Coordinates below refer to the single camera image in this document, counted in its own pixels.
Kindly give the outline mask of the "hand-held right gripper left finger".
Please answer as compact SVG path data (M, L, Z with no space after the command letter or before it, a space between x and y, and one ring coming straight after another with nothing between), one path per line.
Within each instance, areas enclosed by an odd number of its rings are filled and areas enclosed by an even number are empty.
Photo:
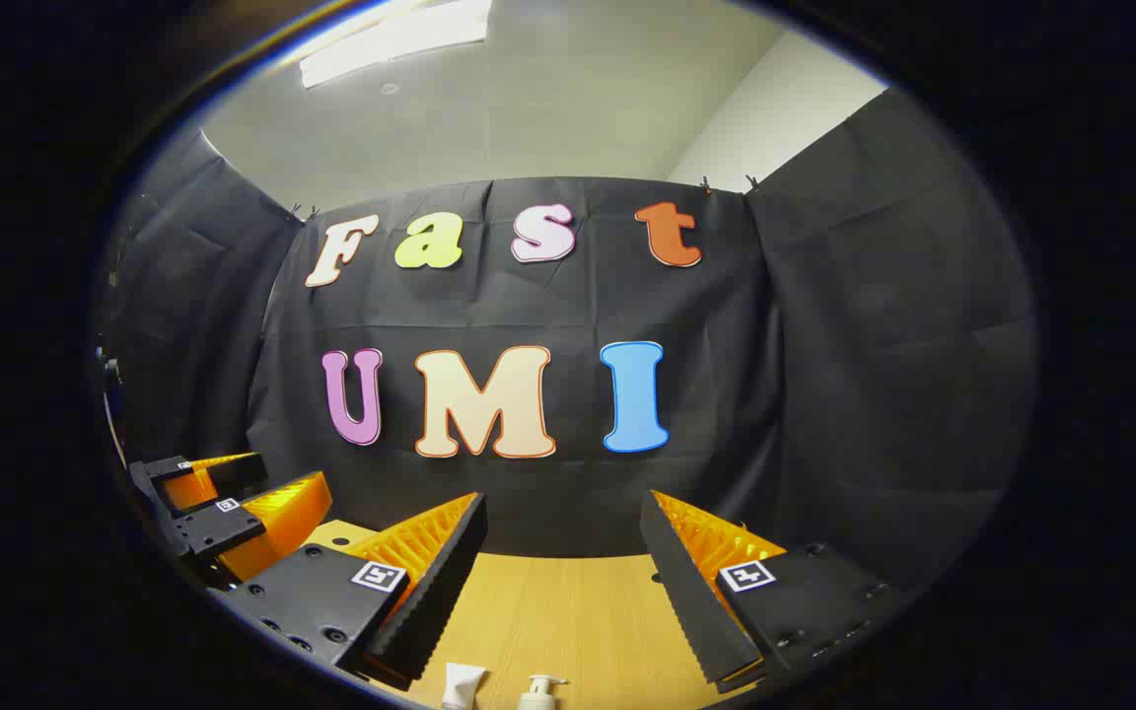
M307 543L218 598L316 665L406 690L445 633L487 534L486 504L471 491L352 551Z

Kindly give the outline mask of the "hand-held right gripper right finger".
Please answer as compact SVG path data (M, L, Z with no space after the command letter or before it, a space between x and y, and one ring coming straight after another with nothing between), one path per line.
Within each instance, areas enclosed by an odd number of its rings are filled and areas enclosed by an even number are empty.
M897 588L828 544L762 538L649 491L640 531L705 679L780 690L837 661L896 617Z

